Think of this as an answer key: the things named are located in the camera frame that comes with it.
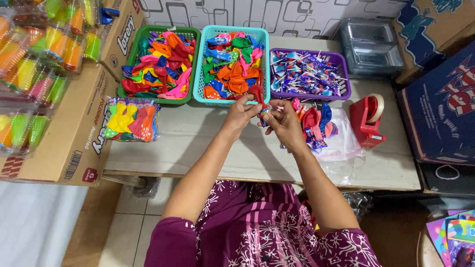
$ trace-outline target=tape roll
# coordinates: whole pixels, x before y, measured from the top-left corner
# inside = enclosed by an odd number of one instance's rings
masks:
[[[376,122],[381,117],[381,114],[384,110],[384,98],[379,94],[370,94],[368,98],[371,110],[368,110],[366,123],[371,124]]]

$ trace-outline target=person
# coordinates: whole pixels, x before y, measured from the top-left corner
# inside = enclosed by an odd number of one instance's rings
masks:
[[[216,180],[234,141],[261,104],[245,95],[198,161],[173,190],[153,230],[146,267],[379,267],[346,199],[321,169],[290,102],[263,119],[292,153],[318,226],[290,184]]]

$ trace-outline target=barcode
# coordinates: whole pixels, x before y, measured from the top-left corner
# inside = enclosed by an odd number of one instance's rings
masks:
[[[71,161],[69,162],[69,166],[66,169],[65,179],[72,179],[74,173],[76,172],[77,166],[79,165],[79,161],[81,160],[81,156],[83,153],[79,150],[74,151],[73,155],[71,156]]]

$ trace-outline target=patterned wallpaper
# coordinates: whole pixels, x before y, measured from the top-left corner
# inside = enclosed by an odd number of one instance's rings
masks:
[[[270,35],[334,39],[344,18],[392,19],[408,0],[140,0],[148,24],[265,28]]]

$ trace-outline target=purple batik dress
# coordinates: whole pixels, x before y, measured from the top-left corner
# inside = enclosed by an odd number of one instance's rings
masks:
[[[215,182],[197,223],[162,219],[146,267],[379,267],[359,229],[314,235],[290,184]]]

